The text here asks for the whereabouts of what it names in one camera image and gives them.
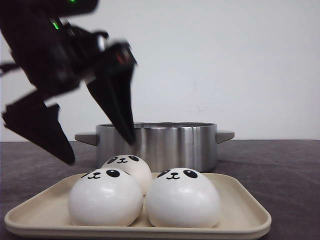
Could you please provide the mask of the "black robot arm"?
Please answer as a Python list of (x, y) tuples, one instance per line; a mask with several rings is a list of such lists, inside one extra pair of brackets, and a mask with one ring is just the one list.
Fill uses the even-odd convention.
[(59, 105), (46, 100), (71, 92), (81, 81), (130, 145), (136, 141), (131, 108), (131, 80), (136, 60), (128, 42), (106, 45), (106, 31), (90, 32), (61, 21), (93, 12), (96, 0), (3, 0), (0, 31), (13, 62), (1, 74), (24, 71), (35, 90), (7, 105), (7, 129), (72, 165), (73, 149), (58, 120)]

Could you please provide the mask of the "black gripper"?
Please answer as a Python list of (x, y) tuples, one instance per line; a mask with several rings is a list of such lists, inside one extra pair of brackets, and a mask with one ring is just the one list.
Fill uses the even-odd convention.
[(4, 70), (22, 69), (35, 91), (7, 105), (5, 127), (67, 165), (75, 155), (59, 121), (60, 106), (45, 101), (69, 93), (86, 82), (89, 93), (129, 144), (136, 142), (131, 80), (136, 59), (127, 41), (105, 44), (105, 31), (78, 26), (9, 24), (4, 37), (14, 62)]

